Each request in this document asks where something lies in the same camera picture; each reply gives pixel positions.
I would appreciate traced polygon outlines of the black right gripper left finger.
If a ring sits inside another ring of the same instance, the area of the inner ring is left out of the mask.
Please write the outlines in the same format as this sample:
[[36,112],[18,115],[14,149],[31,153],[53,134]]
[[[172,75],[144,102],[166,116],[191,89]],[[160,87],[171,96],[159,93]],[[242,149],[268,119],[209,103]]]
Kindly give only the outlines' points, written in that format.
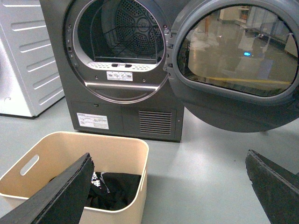
[[90,191],[94,163],[84,154],[25,202],[2,224],[78,224]]

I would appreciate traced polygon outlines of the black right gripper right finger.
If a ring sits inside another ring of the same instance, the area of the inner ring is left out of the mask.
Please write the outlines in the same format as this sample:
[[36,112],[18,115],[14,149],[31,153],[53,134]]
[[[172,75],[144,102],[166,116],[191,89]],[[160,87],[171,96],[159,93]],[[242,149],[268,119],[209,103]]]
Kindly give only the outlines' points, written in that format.
[[272,224],[299,222],[299,176],[250,149],[245,165],[251,186]]

